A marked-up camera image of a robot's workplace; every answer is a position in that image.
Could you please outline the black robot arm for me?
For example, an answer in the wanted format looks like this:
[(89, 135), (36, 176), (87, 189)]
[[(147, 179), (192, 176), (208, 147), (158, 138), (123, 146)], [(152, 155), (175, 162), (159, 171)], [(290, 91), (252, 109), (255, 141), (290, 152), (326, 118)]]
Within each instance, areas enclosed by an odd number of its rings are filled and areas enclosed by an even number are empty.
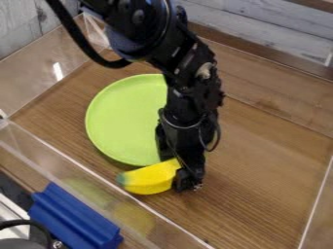
[(163, 73), (166, 105), (159, 109), (159, 157), (175, 158), (178, 191), (203, 184), (204, 152), (220, 139), (218, 108), (224, 93), (215, 54), (188, 29), (184, 9), (172, 0), (79, 0), (105, 23), (111, 47), (123, 60), (150, 63)]

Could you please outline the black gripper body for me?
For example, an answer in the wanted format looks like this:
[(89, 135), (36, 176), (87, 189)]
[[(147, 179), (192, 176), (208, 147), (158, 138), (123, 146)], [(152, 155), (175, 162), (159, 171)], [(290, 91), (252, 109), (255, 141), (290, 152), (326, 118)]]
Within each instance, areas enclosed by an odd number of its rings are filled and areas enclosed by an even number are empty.
[(159, 110), (155, 129), (158, 155), (162, 160), (176, 158), (186, 177), (206, 174), (204, 152), (215, 149), (220, 139), (216, 111), (208, 112), (192, 124), (174, 121), (166, 109)]

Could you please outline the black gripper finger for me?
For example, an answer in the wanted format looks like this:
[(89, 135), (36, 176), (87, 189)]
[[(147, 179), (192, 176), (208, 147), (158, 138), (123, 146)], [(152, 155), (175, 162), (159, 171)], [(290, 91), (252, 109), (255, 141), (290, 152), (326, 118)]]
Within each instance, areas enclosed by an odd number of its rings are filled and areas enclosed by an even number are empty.
[(178, 193), (187, 190), (196, 190), (203, 184), (204, 169), (196, 168), (194, 170), (179, 168), (175, 171), (172, 187)]

